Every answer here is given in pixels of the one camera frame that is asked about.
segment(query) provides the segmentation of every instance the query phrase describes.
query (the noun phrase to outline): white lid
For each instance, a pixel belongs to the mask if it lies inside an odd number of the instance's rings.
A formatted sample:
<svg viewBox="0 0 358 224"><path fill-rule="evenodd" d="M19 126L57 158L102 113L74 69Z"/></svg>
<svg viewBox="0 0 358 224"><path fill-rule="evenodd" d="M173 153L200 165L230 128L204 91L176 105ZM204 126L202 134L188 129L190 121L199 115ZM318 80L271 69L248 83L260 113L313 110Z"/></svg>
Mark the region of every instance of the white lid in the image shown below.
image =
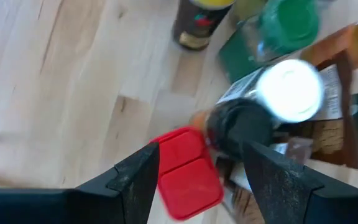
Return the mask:
<svg viewBox="0 0 358 224"><path fill-rule="evenodd" d="M258 101L288 123L311 118L323 104L323 81L318 71L302 60L285 60L269 68L256 89Z"/></svg>

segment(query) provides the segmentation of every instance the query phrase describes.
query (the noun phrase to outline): red plastic lid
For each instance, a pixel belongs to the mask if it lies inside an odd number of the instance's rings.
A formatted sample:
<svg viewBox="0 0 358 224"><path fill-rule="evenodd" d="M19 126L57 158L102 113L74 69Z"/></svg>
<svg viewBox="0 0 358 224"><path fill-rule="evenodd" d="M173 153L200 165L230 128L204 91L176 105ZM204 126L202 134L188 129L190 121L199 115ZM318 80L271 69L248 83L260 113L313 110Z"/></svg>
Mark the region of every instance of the red plastic lid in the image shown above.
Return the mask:
<svg viewBox="0 0 358 224"><path fill-rule="evenodd" d="M222 201L218 172L201 132L185 127L153 141L160 143L158 189L174 219L187 220Z"/></svg>

